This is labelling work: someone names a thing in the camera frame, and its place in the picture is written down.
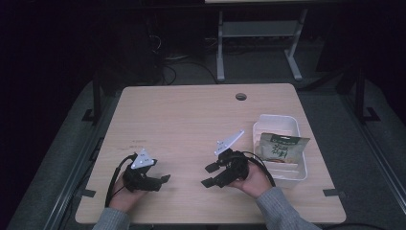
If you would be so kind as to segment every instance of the table hole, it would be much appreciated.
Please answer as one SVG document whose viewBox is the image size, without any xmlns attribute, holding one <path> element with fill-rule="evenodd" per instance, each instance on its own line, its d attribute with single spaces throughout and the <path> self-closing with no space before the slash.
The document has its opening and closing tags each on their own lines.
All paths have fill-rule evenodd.
<svg viewBox="0 0 406 230">
<path fill-rule="evenodd" d="M 236 99 L 239 101 L 245 101 L 247 99 L 247 95 L 243 94 L 243 93 L 237 93 L 236 94 Z"/>
</svg>

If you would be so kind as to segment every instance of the gray carpet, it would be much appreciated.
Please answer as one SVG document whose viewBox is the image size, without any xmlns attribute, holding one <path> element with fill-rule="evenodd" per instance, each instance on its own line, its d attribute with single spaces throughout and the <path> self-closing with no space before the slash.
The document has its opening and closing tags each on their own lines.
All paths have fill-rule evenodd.
<svg viewBox="0 0 406 230">
<path fill-rule="evenodd" d="M 315 73 L 322 43 L 302 42 L 297 50 L 296 59 L 302 70 L 304 80 L 293 80 L 287 62 L 282 53 L 282 43 L 272 44 L 265 49 L 257 49 L 238 56 L 225 56 L 226 81 L 224 83 L 270 83 L 289 82 L 297 87 L 305 86 L 317 80 L 322 74 Z M 204 60 L 188 58 L 171 64 L 176 71 L 173 84 L 212 84 L 215 73 L 215 55 L 207 54 Z M 170 69 L 165 69 L 168 81 L 173 77 Z M 373 224 L 385 229 L 404 229 L 406 216 L 398 205 L 395 196 L 382 175 L 372 149 L 364 138 L 359 123 L 354 119 L 347 98 L 333 90 L 339 79 L 332 80 L 313 92 L 300 92 L 299 97 L 304 111 L 313 129 L 322 155 L 325 158 L 336 189 L 340 192 L 347 213 L 346 222 Z M 97 126 L 86 123 L 81 117 L 92 107 L 92 85 L 87 85 L 68 114 L 54 143 L 50 147 L 35 179 L 15 213 L 9 229 L 43 229 L 56 203 L 62 199 L 69 201 L 70 196 L 60 196 L 66 189 L 65 182 L 72 174 L 76 175 L 75 189 L 81 176 L 91 166 L 84 160 L 79 169 L 75 163 L 83 154 L 90 156 L 99 138 L 103 137 L 114 112 L 119 96 L 102 97 L 103 118 Z M 378 145 L 385 150 L 386 157 L 396 174 L 406 185 L 404 125 L 386 105 L 382 93 L 368 82 L 366 106 L 373 107 L 381 122 L 370 122 L 366 128 L 372 133 Z M 86 177 L 81 188 L 85 186 Z M 75 222 L 75 212 L 80 200 L 80 189 L 71 203 L 61 206 L 65 215 L 55 221 L 60 229 L 91 229 Z M 149 229 L 150 226 L 135 225 L 131 229 Z M 154 226 L 154 229 L 205 229 L 204 226 Z M 265 229 L 263 225 L 220 226 L 226 229 Z M 343 229 L 364 229 L 349 227 Z"/>
</svg>

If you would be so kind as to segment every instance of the power cord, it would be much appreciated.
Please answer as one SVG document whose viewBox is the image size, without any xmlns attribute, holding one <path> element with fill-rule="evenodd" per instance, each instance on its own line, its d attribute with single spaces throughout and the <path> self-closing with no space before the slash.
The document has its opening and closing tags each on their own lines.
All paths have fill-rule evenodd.
<svg viewBox="0 0 406 230">
<path fill-rule="evenodd" d="M 167 81 L 167 77 L 165 76 L 165 73 L 162 73 L 162 84 L 163 84 L 163 85 L 164 85 L 164 84 L 166 84 L 166 85 L 171 85 L 171 84 L 173 84 L 173 83 L 175 82 L 175 80 L 176 80 L 176 77 L 177 77 L 176 71 L 175 71 L 173 68 L 171 68 L 171 67 L 169 67 L 169 66 L 167 66 L 167 65 L 163 65 L 163 67 L 164 67 L 164 68 L 167 68 L 167 69 L 170 69 L 170 70 L 172 71 L 172 73 L 173 73 L 173 79 L 172 79 L 171 81 Z"/>
<path fill-rule="evenodd" d="M 137 157 L 137 153 L 134 152 L 134 154 L 132 155 L 128 155 L 121 163 L 120 165 L 116 168 L 116 170 L 113 173 L 113 177 L 110 180 L 110 185 L 108 186 L 108 190 L 107 190 L 107 195 L 105 197 L 105 203 L 104 203 L 104 207 L 108 207 L 108 205 L 110 204 L 111 198 L 118 192 L 113 194 L 113 188 L 114 188 L 114 184 L 116 183 L 117 177 L 119 176 L 120 170 L 122 169 L 123 164 L 125 163 L 125 161 L 127 160 L 132 160 L 134 161 L 135 158 Z"/>
<path fill-rule="evenodd" d="M 259 156 L 257 156 L 256 154 L 252 153 L 251 151 L 243 151 L 242 153 L 248 153 L 248 154 L 252 154 L 253 156 L 255 156 L 257 159 L 252 158 L 252 157 L 248 157 L 248 160 L 251 161 L 252 163 L 256 164 L 268 177 L 269 181 L 271 182 L 271 185 L 273 187 L 276 187 L 275 184 L 275 180 L 274 177 L 272 176 L 272 174 L 268 171 L 268 169 L 265 166 L 265 163 L 263 163 L 263 161 L 260 159 Z"/>
<path fill-rule="evenodd" d="M 212 73 L 212 71 L 211 71 L 208 67 L 206 67 L 206 66 L 203 65 L 203 64 L 200 64 L 200 63 L 197 63 L 197 62 L 192 62 L 192 61 L 183 61 L 183 62 L 168 63 L 167 65 L 164 65 L 164 66 L 165 66 L 166 68 L 171 69 L 171 70 L 173 71 L 173 73 L 175 74 L 175 77 L 176 77 L 176 71 L 175 71 L 173 68 L 169 67 L 169 65 L 181 65 L 181 64 L 193 64 L 193 65 L 200 66 L 201 68 L 207 70 L 207 72 L 208 72 L 208 73 L 210 74 L 210 76 L 212 77 L 214 83 L 218 84 L 218 81 L 217 81 L 217 79 L 215 78 L 215 75 Z"/>
</svg>

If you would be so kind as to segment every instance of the floor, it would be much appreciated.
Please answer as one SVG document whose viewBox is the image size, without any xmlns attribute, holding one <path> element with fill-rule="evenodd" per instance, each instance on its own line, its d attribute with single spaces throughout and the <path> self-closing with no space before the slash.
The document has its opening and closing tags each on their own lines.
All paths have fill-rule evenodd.
<svg viewBox="0 0 406 230">
<path fill-rule="evenodd" d="M 269 40 L 266 46 L 246 47 L 244 52 L 226 54 L 225 84 L 288 82 L 296 88 L 318 80 L 325 73 L 315 72 L 323 41 L 302 41 L 295 55 L 304 80 L 293 80 L 283 49 L 286 40 Z M 165 82 L 172 84 L 214 84 L 215 53 L 204 58 L 172 54 L 164 68 Z M 386 104 L 380 89 L 367 81 L 365 107 L 372 107 L 379 122 L 361 125 L 353 115 L 354 91 L 339 95 L 335 85 L 340 77 L 313 91 L 298 91 L 305 114 L 315 134 L 336 189 L 347 213 L 345 223 L 364 223 L 384 229 L 404 229 L 406 210 L 400 205 L 406 185 L 406 129 Z M 93 106 L 92 83 L 83 88 L 50 146 L 40 169 L 20 203 L 8 229 L 91 229 L 75 221 L 80 196 L 107 131 L 120 91 L 101 97 L 102 116 L 93 126 L 83 122 Z M 382 167 L 382 159 L 390 170 Z M 390 175 L 400 187 L 393 186 Z M 131 229 L 151 229 L 134 225 Z M 366 226 L 345 229 L 371 229 Z M 203 225 L 153 226 L 157 230 L 206 229 Z M 222 225 L 226 229 L 266 229 L 264 225 Z"/>
</svg>

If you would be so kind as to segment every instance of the table leg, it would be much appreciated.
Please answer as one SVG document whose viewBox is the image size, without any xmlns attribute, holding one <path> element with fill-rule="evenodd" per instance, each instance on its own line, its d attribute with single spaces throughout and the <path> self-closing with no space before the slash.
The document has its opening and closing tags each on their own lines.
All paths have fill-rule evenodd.
<svg viewBox="0 0 406 230">
<path fill-rule="evenodd" d="M 307 15 L 307 9 L 302 10 L 301 17 L 299 18 L 298 24 L 296 25 L 295 33 L 293 34 L 292 45 L 289 49 L 284 51 L 286 55 L 287 62 L 289 63 L 290 69 L 292 70 L 293 77 L 296 81 L 302 80 L 301 72 L 299 71 L 298 65 L 296 64 L 295 54 L 296 47 L 298 46 L 299 38 L 301 37 L 302 28 L 304 27 L 305 17 Z"/>
<path fill-rule="evenodd" d="M 218 17 L 217 80 L 225 81 L 223 64 L 223 11 Z"/>
<path fill-rule="evenodd" d="M 98 73 L 95 73 L 93 75 L 93 116 L 91 116 L 92 109 L 87 109 L 86 113 L 81 119 L 84 122 L 93 122 L 93 126 L 98 123 L 99 118 L 102 115 L 100 87 L 99 75 Z"/>
</svg>

